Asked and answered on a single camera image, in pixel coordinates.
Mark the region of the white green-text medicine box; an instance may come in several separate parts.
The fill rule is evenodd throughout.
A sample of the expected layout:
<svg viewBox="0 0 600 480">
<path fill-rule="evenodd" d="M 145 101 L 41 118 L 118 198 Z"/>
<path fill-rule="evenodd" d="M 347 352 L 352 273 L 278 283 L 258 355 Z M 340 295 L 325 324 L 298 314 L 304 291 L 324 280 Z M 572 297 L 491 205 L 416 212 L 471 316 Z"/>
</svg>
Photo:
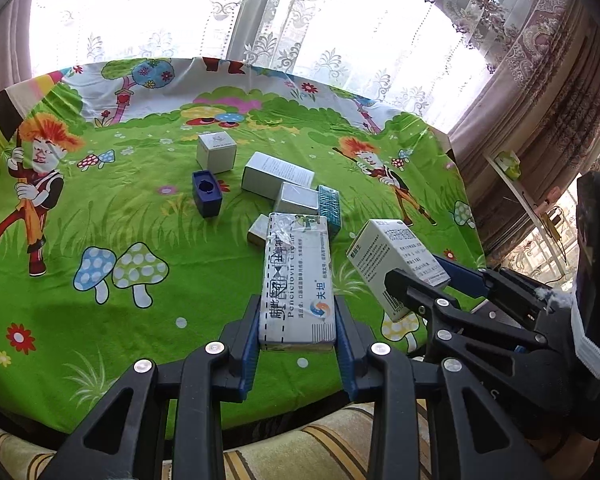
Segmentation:
<svg viewBox="0 0 600 480">
<path fill-rule="evenodd" d="M 368 220 L 351 243 L 347 258 L 392 322 L 400 321 L 410 310 L 387 292 L 387 273 L 399 269 L 438 289 L 451 281 L 434 255 L 402 220 Z"/>
</svg>

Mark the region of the white Penciclovir medicine box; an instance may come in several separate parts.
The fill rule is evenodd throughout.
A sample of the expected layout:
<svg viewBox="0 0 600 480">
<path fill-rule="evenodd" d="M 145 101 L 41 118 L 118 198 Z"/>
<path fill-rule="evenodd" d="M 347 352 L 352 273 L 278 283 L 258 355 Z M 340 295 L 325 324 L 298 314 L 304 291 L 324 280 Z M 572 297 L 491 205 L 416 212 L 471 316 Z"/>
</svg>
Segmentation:
<svg viewBox="0 0 600 480">
<path fill-rule="evenodd" d="M 323 350 L 336 340 L 327 221 L 323 216 L 268 216 L 259 342 L 265 350 Z"/>
</svg>

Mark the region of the green tissue pack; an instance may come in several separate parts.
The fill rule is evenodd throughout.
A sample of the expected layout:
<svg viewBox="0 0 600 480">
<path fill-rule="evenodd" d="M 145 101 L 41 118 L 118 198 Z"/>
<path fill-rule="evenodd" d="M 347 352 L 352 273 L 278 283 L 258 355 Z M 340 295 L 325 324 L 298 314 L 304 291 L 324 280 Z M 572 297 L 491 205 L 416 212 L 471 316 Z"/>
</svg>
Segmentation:
<svg viewBox="0 0 600 480">
<path fill-rule="evenodd" d="M 495 156 L 494 162 L 510 180 L 516 181 L 520 178 L 520 159 L 515 152 L 501 151 Z"/>
</svg>

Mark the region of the teal patterned box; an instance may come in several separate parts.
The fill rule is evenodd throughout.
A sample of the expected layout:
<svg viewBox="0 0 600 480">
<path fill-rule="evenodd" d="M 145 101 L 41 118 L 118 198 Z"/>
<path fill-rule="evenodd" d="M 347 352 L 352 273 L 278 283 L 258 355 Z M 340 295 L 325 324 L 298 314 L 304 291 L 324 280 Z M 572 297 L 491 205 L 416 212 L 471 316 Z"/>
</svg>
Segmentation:
<svg viewBox="0 0 600 480">
<path fill-rule="evenodd" d="M 333 240 L 341 229 L 340 194 L 326 185 L 317 187 L 318 214 L 326 218 L 328 236 Z"/>
</svg>

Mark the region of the pink curtain right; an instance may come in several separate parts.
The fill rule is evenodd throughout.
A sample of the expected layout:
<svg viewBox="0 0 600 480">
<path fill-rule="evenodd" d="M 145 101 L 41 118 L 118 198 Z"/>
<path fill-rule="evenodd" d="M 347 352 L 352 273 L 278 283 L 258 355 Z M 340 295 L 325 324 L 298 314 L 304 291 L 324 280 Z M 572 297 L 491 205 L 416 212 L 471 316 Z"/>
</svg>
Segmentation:
<svg viewBox="0 0 600 480">
<path fill-rule="evenodd" d="M 533 224 L 486 161 L 514 152 L 535 203 L 562 195 L 600 152 L 600 24 L 585 0 L 535 0 L 504 60 L 450 132 L 486 261 Z"/>
</svg>

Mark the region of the pink curtain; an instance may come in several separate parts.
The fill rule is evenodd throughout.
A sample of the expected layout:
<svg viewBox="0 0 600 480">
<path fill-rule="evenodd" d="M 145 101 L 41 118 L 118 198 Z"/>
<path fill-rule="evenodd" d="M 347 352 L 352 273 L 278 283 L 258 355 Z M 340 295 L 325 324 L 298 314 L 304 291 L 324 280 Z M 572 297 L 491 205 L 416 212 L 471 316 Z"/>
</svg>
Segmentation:
<svg viewBox="0 0 600 480">
<path fill-rule="evenodd" d="M 32 77 L 29 27 L 32 0 L 12 0 L 0 13 L 0 92 Z"/>
<path fill-rule="evenodd" d="M 535 203 L 562 195 L 600 152 L 600 24 L 585 0 L 535 0 L 504 60 L 450 132 L 486 261 L 533 224 L 486 161 L 514 152 Z"/>
</svg>

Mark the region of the small grey white box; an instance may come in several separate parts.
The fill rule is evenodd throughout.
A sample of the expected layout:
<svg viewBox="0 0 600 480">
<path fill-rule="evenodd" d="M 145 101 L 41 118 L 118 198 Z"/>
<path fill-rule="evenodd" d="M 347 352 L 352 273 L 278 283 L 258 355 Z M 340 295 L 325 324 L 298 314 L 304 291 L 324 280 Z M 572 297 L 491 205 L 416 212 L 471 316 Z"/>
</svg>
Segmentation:
<svg viewBox="0 0 600 480">
<path fill-rule="evenodd" d="M 275 212 L 318 215 L 318 193 L 312 188 L 283 182 L 274 204 Z"/>
</svg>

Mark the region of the small beige box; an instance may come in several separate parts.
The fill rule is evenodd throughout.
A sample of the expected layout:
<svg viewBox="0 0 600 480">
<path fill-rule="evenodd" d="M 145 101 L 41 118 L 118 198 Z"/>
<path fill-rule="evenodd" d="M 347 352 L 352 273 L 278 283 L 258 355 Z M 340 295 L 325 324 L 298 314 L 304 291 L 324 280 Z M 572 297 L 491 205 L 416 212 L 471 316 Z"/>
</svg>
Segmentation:
<svg viewBox="0 0 600 480">
<path fill-rule="evenodd" d="M 260 214 L 260 216 L 252 222 L 252 225 L 247 232 L 247 240 L 250 244 L 264 247 L 267 237 L 268 216 L 266 214 Z"/>
</svg>

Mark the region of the white text-covered box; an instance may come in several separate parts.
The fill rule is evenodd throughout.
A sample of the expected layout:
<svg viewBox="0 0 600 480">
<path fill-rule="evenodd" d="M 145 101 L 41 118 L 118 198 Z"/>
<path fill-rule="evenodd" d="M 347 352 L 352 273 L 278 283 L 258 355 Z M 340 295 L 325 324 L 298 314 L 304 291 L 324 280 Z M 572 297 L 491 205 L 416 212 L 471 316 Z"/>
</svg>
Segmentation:
<svg viewBox="0 0 600 480">
<path fill-rule="evenodd" d="M 309 188 L 314 172 L 261 152 L 251 155 L 242 172 L 242 189 L 275 200 L 284 182 Z"/>
</svg>

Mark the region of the colourful cartoon tablecloth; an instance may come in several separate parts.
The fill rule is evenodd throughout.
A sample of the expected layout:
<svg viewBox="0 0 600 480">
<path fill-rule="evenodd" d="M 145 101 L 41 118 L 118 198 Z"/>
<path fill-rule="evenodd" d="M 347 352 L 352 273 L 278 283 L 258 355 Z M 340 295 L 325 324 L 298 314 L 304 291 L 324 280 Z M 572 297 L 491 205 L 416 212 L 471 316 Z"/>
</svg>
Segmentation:
<svg viewBox="0 0 600 480">
<path fill-rule="evenodd" d="M 198 136 L 226 131 L 202 218 Z M 255 152 L 340 194 L 332 284 L 376 336 L 411 352 L 347 258 L 370 219 L 407 222 L 434 253 L 484 263 L 465 187 L 426 122 L 312 79 L 239 62 L 77 65 L 0 92 L 0 410 L 70 432 L 137 359 L 175 361 L 239 318 L 262 286 L 247 240 L 272 200 L 242 189 Z"/>
</svg>

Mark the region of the white lace curtain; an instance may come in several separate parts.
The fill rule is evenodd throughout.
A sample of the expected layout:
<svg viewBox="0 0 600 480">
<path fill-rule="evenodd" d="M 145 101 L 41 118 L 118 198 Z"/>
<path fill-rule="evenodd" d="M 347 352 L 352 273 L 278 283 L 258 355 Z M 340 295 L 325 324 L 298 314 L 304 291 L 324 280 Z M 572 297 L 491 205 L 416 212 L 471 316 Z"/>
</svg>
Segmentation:
<svg viewBox="0 0 600 480">
<path fill-rule="evenodd" d="M 432 0 L 32 0 L 33 73 L 211 55 L 309 78 L 449 131 L 489 79 Z"/>
</svg>

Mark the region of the white cube box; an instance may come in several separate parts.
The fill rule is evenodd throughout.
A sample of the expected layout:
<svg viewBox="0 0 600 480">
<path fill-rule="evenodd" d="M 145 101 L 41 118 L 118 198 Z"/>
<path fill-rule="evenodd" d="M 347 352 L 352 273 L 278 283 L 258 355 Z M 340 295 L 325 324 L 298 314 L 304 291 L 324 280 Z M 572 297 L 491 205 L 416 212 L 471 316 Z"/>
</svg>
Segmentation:
<svg viewBox="0 0 600 480">
<path fill-rule="evenodd" d="M 237 143 L 226 131 L 208 132 L 198 136 L 197 162 L 212 174 L 222 174 L 234 168 Z"/>
</svg>

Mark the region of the pink curtain left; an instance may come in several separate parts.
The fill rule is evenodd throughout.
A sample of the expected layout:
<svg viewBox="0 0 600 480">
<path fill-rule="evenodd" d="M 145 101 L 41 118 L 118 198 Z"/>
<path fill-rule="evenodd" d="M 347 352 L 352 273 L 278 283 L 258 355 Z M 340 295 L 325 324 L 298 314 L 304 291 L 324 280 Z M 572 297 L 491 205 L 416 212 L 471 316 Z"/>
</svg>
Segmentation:
<svg viewBox="0 0 600 480">
<path fill-rule="evenodd" d="M 32 0 L 12 0 L 0 13 L 0 92 L 32 77 L 29 27 Z"/>
</svg>

